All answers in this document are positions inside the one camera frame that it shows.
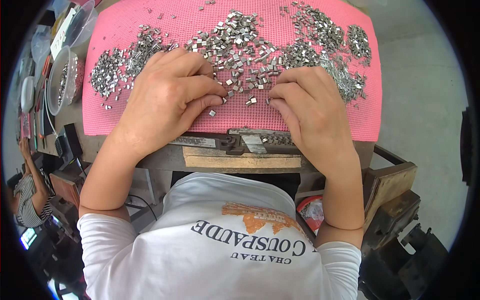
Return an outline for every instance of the orange graphic print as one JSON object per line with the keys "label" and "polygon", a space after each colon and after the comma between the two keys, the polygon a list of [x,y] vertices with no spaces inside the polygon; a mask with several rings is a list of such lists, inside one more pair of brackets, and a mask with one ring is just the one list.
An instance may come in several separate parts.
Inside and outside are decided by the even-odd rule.
{"label": "orange graphic print", "polygon": [[297,221],[271,208],[227,202],[222,207],[222,215],[243,216],[243,223],[250,234],[255,233],[267,223],[273,224],[273,234],[277,234],[284,227],[294,227],[304,234]]}

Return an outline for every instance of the hand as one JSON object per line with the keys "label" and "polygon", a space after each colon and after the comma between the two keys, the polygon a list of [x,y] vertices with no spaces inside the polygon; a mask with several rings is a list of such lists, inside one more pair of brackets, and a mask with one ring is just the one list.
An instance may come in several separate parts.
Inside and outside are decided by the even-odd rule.
{"label": "hand", "polygon": [[127,107],[110,135],[142,159],[182,135],[206,107],[221,105],[226,95],[200,53],[182,48],[158,52],[135,80]]}
{"label": "hand", "polygon": [[30,145],[28,144],[28,139],[26,137],[20,140],[18,147],[20,148],[20,153],[22,153],[24,159],[31,157]]}
{"label": "hand", "polygon": [[322,67],[285,70],[270,91],[292,140],[327,178],[343,166],[360,166],[345,105],[334,80]]}

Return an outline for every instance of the cable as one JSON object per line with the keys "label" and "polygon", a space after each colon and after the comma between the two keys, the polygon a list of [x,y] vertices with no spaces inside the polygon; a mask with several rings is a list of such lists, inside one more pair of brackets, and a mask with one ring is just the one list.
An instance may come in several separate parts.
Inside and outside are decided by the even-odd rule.
{"label": "cable", "polygon": [[78,166],[80,167],[80,169],[82,169],[82,172],[85,174],[85,178],[87,178],[87,173],[85,173],[85,169],[84,169],[84,167],[82,166],[82,163],[80,162],[80,160],[78,159],[78,157],[77,157],[77,164],[78,164]]}
{"label": "cable", "polygon": [[147,203],[147,201],[145,201],[142,197],[140,196],[137,196],[137,195],[132,195],[132,194],[128,194],[130,197],[137,197],[138,199],[142,200],[143,202],[145,202],[145,204],[148,206],[148,208],[150,208],[150,210],[152,211],[152,214],[153,216],[155,217],[155,220],[158,221],[158,219],[156,218],[156,215],[155,213],[153,212],[153,209],[150,207],[150,205]]}
{"label": "cable", "polygon": [[[82,167],[82,163],[80,163],[80,160],[78,159],[77,157],[77,163],[78,163],[78,166],[82,169],[82,172],[85,174],[85,177],[87,176],[87,173],[85,173],[85,170],[84,170],[84,167]],[[145,202],[145,204],[148,206],[148,208],[150,208],[150,210],[152,211],[152,214],[153,216],[155,217],[155,220],[158,221],[158,219],[156,218],[156,215],[155,213],[153,212],[153,209],[152,207],[147,203],[147,201],[145,201],[142,197],[140,196],[137,196],[137,195],[132,195],[132,194],[128,194],[130,197],[137,197],[138,199],[142,200],[143,202]]]}
{"label": "cable", "polygon": [[47,110],[47,118],[48,118],[48,121],[50,122],[50,126],[52,127],[53,134],[55,135],[56,138],[58,138],[59,134],[55,131],[55,127],[53,126],[52,120],[50,118],[50,113],[48,112],[47,87],[48,87],[48,78],[45,78],[45,89],[44,89],[44,93],[43,93],[43,106]]}

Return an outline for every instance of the striped shirt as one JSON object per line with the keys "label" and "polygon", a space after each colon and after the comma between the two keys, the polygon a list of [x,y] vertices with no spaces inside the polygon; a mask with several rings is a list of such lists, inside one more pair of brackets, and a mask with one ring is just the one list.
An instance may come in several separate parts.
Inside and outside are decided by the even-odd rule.
{"label": "striped shirt", "polygon": [[[42,169],[39,170],[42,175],[45,184],[48,189],[50,200],[55,196],[52,185],[48,176],[43,172]],[[32,174],[28,174],[18,181],[18,184],[15,186],[13,194],[16,195],[20,193],[20,200],[18,202],[18,212],[17,212],[17,222],[23,227],[35,228],[42,225],[52,214],[52,207],[50,202],[47,201],[43,207],[42,213],[37,215],[35,208],[32,202],[32,196],[36,193],[35,184],[33,181]]]}

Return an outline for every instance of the clear plastic bowl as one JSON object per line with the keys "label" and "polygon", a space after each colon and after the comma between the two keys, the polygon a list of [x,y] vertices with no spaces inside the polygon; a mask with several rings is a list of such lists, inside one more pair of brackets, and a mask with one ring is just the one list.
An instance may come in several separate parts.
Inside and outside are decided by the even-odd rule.
{"label": "clear plastic bowl", "polygon": [[[67,78],[59,104],[60,82],[65,64],[68,64]],[[53,62],[50,77],[48,78],[47,102],[48,109],[52,115],[56,116],[62,108],[71,104],[81,93],[84,71],[84,62],[78,59],[69,46],[63,47]]]}
{"label": "clear plastic bowl", "polygon": [[83,44],[92,36],[97,17],[95,1],[89,0],[73,16],[62,45],[73,48]]}

